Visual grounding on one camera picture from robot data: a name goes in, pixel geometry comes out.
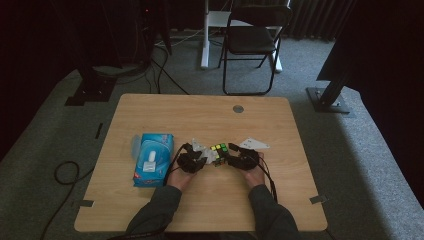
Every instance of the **gray sleeve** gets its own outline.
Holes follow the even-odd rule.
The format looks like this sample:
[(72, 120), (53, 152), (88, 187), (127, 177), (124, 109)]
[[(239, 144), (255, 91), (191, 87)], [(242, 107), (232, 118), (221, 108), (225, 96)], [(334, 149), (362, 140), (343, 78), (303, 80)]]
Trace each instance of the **gray sleeve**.
[(152, 232), (168, 226), (178, 209), (181, 195), (181, 191), (176, 187), (156, 188), (150, 202), (142, 207), (129, 223), (126, 234)]
[(260, 240), (301, 239), (292, 214), (277, 204), (265, 185), (258, 185), (249, 193), (255, 215), (256, 234)]

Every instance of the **tissue box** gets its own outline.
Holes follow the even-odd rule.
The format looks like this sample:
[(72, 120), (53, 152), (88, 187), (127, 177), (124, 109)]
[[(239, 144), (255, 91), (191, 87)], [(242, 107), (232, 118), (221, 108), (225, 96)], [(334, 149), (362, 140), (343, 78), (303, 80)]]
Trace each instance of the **tissue box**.
[(144, 133), (134, 137), (133, 158), (137, 163), (134, 171), (135, 187), (163, 186), (174, 150), (172, 134)]

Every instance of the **floor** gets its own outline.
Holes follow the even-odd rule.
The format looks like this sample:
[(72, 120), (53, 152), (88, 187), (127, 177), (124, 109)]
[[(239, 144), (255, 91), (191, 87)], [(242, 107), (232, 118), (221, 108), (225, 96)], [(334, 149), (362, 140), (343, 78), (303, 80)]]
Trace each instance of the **floor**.
[[(92, 169), (119, 97), (129, 92), (157, 93), (159, 76), (162, 94), (186, 91), (223, 95), (222, 69), (216, 68), (222, 39), (212, 38), (210, 66), (205, 70), (200, 68), (200, 38), (182, 42), (179, 39), (173, 41), (172, 56), (161, 48), (153, 54), (155, 62), (163, 65), (169, 76), (153, 64), (144, 73), (121, 77), (108, 102), (64, 106), (81, 82), (77, 71), (56, 86), (0, 163), (1, 239), (106, 239), (119, 234), (75, 231), (75, 203), (83, 199), (89, 176), (79, 181), (66, 198), (71, 186), (59, 184), (55, 171), (60, 181), (68, 182), (75, 178), (77, 170), (73, 165), (58, 168), (64, 161), (77, 162), (80, 176)], [(316, 77), (332, 46), (332, 42), (320, 40), (284, 39), (283, 71), (276, 75), (273, 89), (265, 96), (289, 99), (318, 192), (329, 199), (323, 203), (328, 231), (302, 232), (302, 236), (320, 240), (423, 239), (423, 209), (362, 104), (360, 94), (348, 88), (342, 90), (341, 97), (351, 111), (348, 115), (316, 112), (311, 104), (305, 89), (328, 85), (326, 81), (316, 81)], [(133, 67), (96, 69), (103, 74), (116, 74)], [(260, 88), (267, 81), (269, 67), (256, 69), (254, 64), (243, 62), (233, 64), (229, 71), (230, 80), (236, 76), (237, 83), (244, 82), (242, 89)], [(240, 86), (231, 83), (229, 87)]]

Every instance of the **person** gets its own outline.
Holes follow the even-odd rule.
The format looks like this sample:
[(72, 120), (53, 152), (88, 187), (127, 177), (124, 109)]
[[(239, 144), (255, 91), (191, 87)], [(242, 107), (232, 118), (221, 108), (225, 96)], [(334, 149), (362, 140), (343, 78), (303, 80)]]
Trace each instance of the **person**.
[[(260, 164), (263, 164), (263, 154), (259, 153), (259, 155), (261, 158)], [(292, 214), (288, 209), (274, 201), (265, 185), (263, 171), (258, 166), (248, 171), (238, 170), (250, 188), (248, 198), (255, 217), (257, 238), (260, 240), (301, 239)], [(171, 172), (166, 186), (156, 188), (150, 202), (133, 217), (128, 224), (126, 234), (140, 234), (143, 239), (149, 240), (187, 239), (187, 235), (182, 237), (183, 235), (178, 234), (165, 234), (163, 231), (171, 223), (172, 217), (178, 209), (182, 193), (196, 175), (197, 173), (190, 174), (181, 169)], [(212, 237), (203, 235), (198, 239), (234, 238), (225, 238), (222, 234), (215, 234)]]

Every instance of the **black chair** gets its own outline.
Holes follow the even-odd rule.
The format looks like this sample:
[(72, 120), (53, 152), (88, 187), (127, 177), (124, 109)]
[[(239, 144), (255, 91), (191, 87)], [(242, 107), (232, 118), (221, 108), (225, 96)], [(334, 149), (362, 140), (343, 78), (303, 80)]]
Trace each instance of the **black chair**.
[[(238, 96), (265, 95), (271, 90), (280, 51), (281, 35), (289, 24), (291, 16), (292, 11), (287, 6), (243, 6), (231, 11), (218, 65), (218, 68), (220, 68), (221, 61), (224, 61), (222, 90), (225, 94)], [(240, 26), (240, 24), (235, 26), (232, 24), (235, 20), (247, 23), (249, 26)], [(271, 33), (272, 29), (276, 29), (274, 36)], [(234, 55), (264, 55), (264, 57), (228, 59), (228, 51)], [(272, 58), (273, 53), (275, 53), (275, 58), (272, 62), (271, 80), (267, 90), (237, 93), (230, 93), (226, 90), (228, 60), (261, 60), (258, 66), (260, 68), (268, 56)]]

